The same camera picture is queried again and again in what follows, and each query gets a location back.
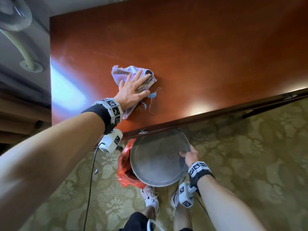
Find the black shorts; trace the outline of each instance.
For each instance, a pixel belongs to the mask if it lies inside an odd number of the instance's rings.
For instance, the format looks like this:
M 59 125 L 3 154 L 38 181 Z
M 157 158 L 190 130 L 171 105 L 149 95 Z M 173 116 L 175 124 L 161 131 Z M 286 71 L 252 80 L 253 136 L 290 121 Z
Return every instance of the black shorts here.
M 119 229 L 118 231 L 147 231 L 148 220 L 149 219 L 144 214 L 140 212 L 135 212 L 131 214 L 124 228 Z M 184 228 L 184 229 L 181 229 L 180 231 L 192 231 L 192 230 L 189 228 Z

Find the black cable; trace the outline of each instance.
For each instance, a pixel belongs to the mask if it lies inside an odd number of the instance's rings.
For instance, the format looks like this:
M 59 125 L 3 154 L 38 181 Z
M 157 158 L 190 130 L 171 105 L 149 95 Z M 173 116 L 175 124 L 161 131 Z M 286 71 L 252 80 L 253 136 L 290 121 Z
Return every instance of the black cable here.
M 193 197 L 190 197 L 190 199 L 192 199 L 192 198 L 197 199 L 198 202 L 200 203 L 200 205 L 202 206 L 203 210 L 206 212 L 207 215 L 209 215 L 208 212 L 206 211 L 205 207 L 204 207 L 204 206 L 202 205 L 202 203 L 199 201 L 199 199 L 198 199 L 197 197 L 194 197 L 194 196 L 193 196 Z
M 87 210 L 86 210 L 86 218 L 84 220 L 84 225 L 83 225 L 83 231 L 86 230 L 86 223 L 87 223 L 87 217 L 88 217 L 88 211 L 89 211 L 89 205 L 90 205 L 90 197 L 91 197 L 91 186 L 92 186 L 92 177 L 93 177 L 93 171 L 94 171 L 94 162 L 95 162 L 95 157 L 96 157 L 96 153 L 98 150 L 98 147 L 101 145 L 102 143 L 100 143 L 94 153 L 94 158 L 93 158 L 93 165 L 92 165 L 92 172 L 91 172 L 91 180 L 90 180 L 90 188 L 89 188 L 89 199 L 88 199 L 88 206 L 87 206 Z

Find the silver tray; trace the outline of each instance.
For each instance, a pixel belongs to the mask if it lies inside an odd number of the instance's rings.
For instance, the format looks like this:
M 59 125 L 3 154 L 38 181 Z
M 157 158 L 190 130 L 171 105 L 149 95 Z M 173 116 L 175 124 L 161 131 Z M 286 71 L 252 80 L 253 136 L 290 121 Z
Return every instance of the silver tray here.
M 171 185 L 188 169 L 179 151 L 190 151 L 189 141 L 179 129 L 138 138 L 130 154 L 133 172 L 147 185 Z

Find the metal handle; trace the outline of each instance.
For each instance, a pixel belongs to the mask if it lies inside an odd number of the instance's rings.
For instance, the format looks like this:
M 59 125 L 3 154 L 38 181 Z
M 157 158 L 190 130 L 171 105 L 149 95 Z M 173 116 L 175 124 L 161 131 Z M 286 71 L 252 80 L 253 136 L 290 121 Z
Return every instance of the metal handle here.
M 141 130 L 138 135 L 143 135 L 143 134 L 146 134 L 148 131 L 144 131 L 144 130 Z
M 295 97 L 297 97 L 297 95 L 290 95 L 290 96 L 284 98 L 283 100 L 290 100 L 290 99 L 295 98 Z

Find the floor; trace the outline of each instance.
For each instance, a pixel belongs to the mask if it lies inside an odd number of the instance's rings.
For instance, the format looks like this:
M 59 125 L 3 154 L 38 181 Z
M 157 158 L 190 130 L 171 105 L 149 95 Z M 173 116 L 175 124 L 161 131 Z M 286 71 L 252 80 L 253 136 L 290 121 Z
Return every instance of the floor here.
M 233 191 L 268 230 L 308 230 L 308 99 L 246 120 L 243 113 L 187 125 L 181 130 L 216 179 Z M 145 208 L 139 189 L 116 178 L 120 152 L 97 156 L 87 230 L 117 230 Z M 21 230 L 82 230 L 93 152 Z M 172 230 L 169 204 L 176 184 L 158 188 L 158 222 Z M 190 210 L 195 231 L 215 230 L 198 203 Z

